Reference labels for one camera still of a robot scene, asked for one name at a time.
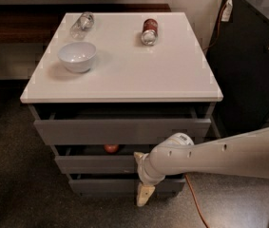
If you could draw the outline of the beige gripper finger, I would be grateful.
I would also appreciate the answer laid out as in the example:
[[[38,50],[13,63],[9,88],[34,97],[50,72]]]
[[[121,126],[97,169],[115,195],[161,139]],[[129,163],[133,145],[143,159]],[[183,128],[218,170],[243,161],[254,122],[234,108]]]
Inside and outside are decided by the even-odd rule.
[[[138,207],[143,207],[147,204],[150,197],[155,191],[154,185],[138,184],[136,204]]]
[[[142,152],[135,152],[134,153],[134,159],[137,163],[137,165],[142,168],[144,165],[144,153]]]

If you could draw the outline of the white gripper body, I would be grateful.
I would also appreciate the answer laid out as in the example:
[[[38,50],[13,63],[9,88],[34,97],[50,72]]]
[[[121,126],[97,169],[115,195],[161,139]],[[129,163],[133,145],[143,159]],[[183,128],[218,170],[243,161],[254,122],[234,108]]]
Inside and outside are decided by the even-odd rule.
[[[144,154],[144,165],[142,168],[137,165],[137,173],[142,183],[146,185],[157,185],[165,178],[165,175],[159,173],[152,166],[149,154]]]

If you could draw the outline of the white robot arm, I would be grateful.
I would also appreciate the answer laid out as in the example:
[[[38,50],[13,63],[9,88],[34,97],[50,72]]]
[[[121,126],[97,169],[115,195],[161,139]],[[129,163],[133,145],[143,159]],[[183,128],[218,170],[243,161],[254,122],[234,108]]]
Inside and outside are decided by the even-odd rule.
[[[177,133],[151,152],[136,152],[134,157],[140,178],[139,207],[169,175],[201,172],[269,179],[269,127],[200,144]]]

